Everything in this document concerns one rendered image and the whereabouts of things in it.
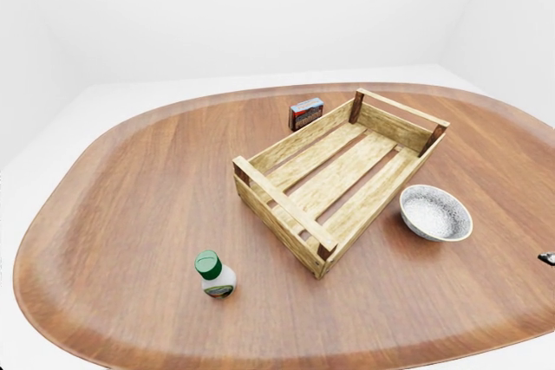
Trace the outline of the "speckled patterned bowl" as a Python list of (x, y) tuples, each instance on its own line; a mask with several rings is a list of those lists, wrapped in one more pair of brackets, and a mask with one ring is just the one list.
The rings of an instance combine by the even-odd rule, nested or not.
[(431, 185), (411, 185), (399, 197), (402, 220), (419, 237), (454, 243), (473, 232), (473, 219), (459, 199)]

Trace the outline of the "printed food box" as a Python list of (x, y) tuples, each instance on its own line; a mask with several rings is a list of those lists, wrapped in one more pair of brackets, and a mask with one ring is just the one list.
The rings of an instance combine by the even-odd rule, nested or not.
[(323, 116), (324, 103), (319, 98), (309, 99), (300, 102), (289, 108), (289, 128), (291, 131), (307, 126), (312, 121)]

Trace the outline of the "wooden slat tray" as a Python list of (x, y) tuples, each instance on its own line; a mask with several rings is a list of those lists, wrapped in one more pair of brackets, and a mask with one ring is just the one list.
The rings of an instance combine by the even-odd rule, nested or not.
[(363, 88), (250, 159), (238, 195), (315, 278), (362, 235), (444, 139), (449, 124)]

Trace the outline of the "white bottle with green cap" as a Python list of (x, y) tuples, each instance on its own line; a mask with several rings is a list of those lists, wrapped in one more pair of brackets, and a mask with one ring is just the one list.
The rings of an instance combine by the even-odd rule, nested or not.
[(202, 290), (211, 298), (223, 300), (237, 287), (235, 272), (213, 250), (201, 251), (195, 258), (194, 268), (201, 277)]

